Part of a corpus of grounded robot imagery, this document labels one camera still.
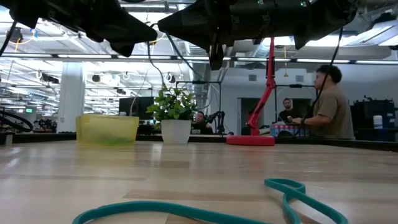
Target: man's hair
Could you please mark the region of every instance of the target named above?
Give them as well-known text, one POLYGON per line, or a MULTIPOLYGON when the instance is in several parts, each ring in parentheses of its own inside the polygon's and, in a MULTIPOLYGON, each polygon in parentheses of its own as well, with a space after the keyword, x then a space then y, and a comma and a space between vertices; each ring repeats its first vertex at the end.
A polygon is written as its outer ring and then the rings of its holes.
POLYGON ((322 72, 324 74, 328 73, 330 78, 331 78, 331 80, 334 83, 336 83, 336 84, 341 81, 341 78, 343 76, 341 74, 340 69, 337 66, 334 66, 334 65, 332 65, 332 66, 330 66, 330 65, 322 65, 321 67, 319 67, 317 69, 317 72, 322 72))

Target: red base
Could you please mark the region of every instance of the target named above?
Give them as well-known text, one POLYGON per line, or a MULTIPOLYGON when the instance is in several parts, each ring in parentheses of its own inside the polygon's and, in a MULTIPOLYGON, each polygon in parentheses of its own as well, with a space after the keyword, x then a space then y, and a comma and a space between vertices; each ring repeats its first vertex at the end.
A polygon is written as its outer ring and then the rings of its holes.
POLYGON ((272 136, 228 136, 226 143, 240 146, 275 146, 275 139, 272 136))

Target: brown t-shirt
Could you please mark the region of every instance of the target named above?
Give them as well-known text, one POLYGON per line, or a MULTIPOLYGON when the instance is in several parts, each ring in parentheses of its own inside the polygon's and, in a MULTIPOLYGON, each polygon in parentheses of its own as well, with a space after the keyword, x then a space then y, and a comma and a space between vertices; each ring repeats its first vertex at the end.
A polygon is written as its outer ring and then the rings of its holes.
POLYGON ((327 116, 331 123, 311 127, 310 134, 331 139, 354 139, 353 120, 348 100, 338 86, 323 90, 315 104, 314 115, 327 116))

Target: white flower pot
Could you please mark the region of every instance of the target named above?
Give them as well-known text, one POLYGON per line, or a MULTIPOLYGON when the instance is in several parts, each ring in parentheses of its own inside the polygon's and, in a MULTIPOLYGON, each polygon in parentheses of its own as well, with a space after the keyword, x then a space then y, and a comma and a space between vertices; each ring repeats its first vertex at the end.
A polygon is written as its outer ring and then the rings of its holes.
POLYGON ((163 120, 162 138, 166 144, 186 144, 191 134, 191 121, 163 120))

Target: potted plant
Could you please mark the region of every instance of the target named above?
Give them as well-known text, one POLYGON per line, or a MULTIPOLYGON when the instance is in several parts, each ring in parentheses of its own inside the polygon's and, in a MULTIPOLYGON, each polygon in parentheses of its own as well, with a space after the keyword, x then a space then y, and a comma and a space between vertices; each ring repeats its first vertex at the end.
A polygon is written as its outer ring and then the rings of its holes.
POLYGON ((155 104, 147 108, 158 123, 155 129, 161 129, 163 142, 167 144, 186 144, 191 133, 191 122, 196 111, 192 102, 193 94, 186 94, 177 88, 163 87, 155 104))

